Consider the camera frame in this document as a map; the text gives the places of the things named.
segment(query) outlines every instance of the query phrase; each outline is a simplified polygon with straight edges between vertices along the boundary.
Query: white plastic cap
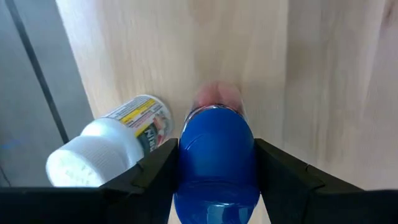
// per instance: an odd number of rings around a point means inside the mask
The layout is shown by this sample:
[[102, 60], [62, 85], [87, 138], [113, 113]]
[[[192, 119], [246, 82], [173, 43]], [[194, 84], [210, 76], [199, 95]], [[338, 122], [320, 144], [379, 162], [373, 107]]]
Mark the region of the white plastic cap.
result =
[[47, 175], [56, 187], [99, 187], [126, 171], [120, 151], [99, 136], [78, 136], [49, 156]]

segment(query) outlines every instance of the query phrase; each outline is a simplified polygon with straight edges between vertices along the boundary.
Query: bottle cap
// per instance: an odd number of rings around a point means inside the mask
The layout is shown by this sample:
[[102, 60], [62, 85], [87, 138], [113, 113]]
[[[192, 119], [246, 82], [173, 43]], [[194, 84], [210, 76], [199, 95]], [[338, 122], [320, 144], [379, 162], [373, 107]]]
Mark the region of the bottle cap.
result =
[[107, 139], [78, 136], [49, 156], [47, 175], [55, 187], [99, 187], [126, 171], [119, 151]]

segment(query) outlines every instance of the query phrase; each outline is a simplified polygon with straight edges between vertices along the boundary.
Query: plastic bottle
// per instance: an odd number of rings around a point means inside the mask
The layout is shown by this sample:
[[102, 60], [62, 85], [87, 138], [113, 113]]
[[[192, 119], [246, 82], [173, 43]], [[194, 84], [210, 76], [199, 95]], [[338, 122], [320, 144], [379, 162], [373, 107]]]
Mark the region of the plastic bottle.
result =
[[180, 221], [247, 223], [259, 200], [254, 156], [239, 90], [222, 82], [203, 86], [180, 137]]
[[139, 95], [54, 151], [46, 164], [49, 180], [56, 187], [99, 187], [161, 145], [172, 126], [158, 98]]

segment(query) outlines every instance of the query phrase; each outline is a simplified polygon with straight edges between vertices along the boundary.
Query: wooden table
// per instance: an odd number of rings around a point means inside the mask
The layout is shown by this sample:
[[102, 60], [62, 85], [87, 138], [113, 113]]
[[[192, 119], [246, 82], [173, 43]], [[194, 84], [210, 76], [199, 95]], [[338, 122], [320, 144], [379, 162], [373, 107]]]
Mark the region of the wooden table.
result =
[[[226, 80], [257, 137], [362, 188], [398, 187], [395, 0], [57, 4], [95, 117], [152, 94], [178, 136], [198, 86]], [[251, 223], [267, 222], [258, 206]]]

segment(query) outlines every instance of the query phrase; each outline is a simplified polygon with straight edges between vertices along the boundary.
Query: label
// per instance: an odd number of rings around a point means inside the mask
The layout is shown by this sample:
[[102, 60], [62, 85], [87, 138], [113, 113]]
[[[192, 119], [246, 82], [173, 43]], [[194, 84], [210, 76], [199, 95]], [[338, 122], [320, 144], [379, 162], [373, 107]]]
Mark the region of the label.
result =
[[118, 120], [131, 128], [141, 144], [144, 155], [160, 146], [171, 131], [167, 109], [148, 96], [138, 96], [122, 105], [105, 118]]

